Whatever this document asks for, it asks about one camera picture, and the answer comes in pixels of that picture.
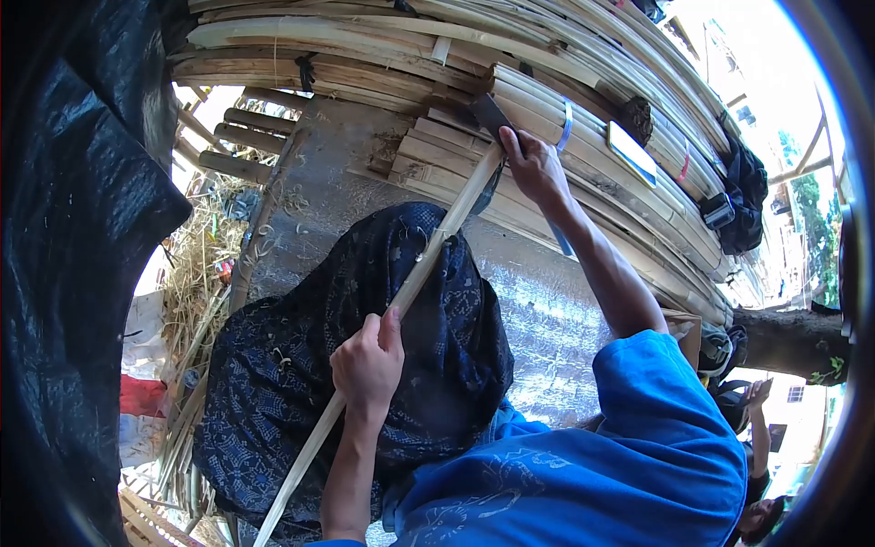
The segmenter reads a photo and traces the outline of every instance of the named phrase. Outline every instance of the man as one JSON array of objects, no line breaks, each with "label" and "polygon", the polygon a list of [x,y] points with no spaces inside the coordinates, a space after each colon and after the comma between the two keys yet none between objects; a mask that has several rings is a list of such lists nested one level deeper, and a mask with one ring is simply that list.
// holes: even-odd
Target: man
[{"label": "man", "polygon": [[726,545],[735,545],[739,539],[748,546],[759,545],[778,524],[787,506],[787,499],[783,495],[774,500],[755,501],[746,506]]},{"label": "man", "polygon": [[751,419],[751,443],[745,443],[747,454],[747,495],[745,505],[759,501],[768,488],[771,478],[768,474],[768,453],[772,448],[772,435],[763,415],[763,403],[772,389],[772,379],[754,382],[745,394],[747,413]]},{"label": "man", "polygon": [[758,544],[772,531],[784,512],[786,496],[775,500],[760,500],[771,482],[767,464],[772,437],[763,415],[763,403],[768,399],[771,388],[770,378],[754,382],[745,393],[752,433],[752,442],[744,443],[748,471],[745,510],[724,547],[732,547],[739,539],[745,545]]},{"label": "man", "polygon": [[[744,505],[741,444],[647,287],[571,197],[556,149],[523,131],[519,141],[509,128],[501,137],[517,185],[563,231],[620,338],[592,365],[605,421],[596,432],[551,431],[504,405],[493,442],[414,473],[389,511],[396,545],[723,544]],[[331,357],[346,420],[320,544],[365,541],[376,442],[401,377],[400,330],[397,310],[372,314]]]}]

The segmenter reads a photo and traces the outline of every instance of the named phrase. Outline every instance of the concrete floor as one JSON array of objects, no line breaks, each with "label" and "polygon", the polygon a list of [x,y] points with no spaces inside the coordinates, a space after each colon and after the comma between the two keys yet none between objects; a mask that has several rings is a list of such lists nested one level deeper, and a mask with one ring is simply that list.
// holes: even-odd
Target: concrete floor
[{"label": "concrete floor", "polygon": [[[276,244],[253,272],[250,301],[289,291],[360,218],[424,199],[367,176],[371,156],[385,153],[386,140],[400,140],[414,121],[361,104],[311,100],[298,122],[311,134],[269,220]],[[292,194],[309,205],[284,208]],[[500,300],[516,359],[510,401],[551,427],[598,412],[591,364],[611,333],[579,265],[480,218],[469,218],[463,232]]]}]

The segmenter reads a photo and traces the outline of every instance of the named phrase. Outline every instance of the hand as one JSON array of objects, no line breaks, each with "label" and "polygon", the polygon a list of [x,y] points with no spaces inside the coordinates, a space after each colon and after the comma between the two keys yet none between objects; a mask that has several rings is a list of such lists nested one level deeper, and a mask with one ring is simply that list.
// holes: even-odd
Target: hand
[{"label": "hand", "polygon": [[768,399],[769,391],[772,389],[772,380],[758,380],[747,389],[745,396],[747,398],[747,408],[751,410],[762,409],[763,403]]},{"label": "hand", "polygon": [[514,131],[507,126],[499,129],[499,135],[516,185],[541,208],[544,215],[550,216],[576,205],[568,188],[565,171],[559,163],[556,146],[522,130],[517,140]]},{"label": "hand", "polygon": [[346,399],[346,419],[382,427],[404,364],[398,308],[369,313],[361,330],[331,355],[334,387]]}]

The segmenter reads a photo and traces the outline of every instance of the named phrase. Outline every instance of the red cable tie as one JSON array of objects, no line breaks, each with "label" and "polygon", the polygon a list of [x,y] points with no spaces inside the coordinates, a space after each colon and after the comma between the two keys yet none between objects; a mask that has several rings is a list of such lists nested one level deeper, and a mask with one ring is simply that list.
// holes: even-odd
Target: red cable tie
[{"label": "red cable tie", "polygon": [[684,179],[687,178],[687,169],[690,168],[690,141],[687,141],[687,157],[683,160],[683,169],[681,169],[681,174],[677,177],[676,182],[683,182]]}]

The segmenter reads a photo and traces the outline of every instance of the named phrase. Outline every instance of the blue t-shirt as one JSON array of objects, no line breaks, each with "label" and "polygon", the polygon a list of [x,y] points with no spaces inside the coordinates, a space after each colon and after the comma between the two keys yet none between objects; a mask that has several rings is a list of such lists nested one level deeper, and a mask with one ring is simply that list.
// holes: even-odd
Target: blue t-shirt
[{"label": "blue t-shirt", "polygon": [[638,333],[592,368],[597,432],[517,417],[493,443],[417,471],[394,545],[723,545],[745,453],[677,342]]}]

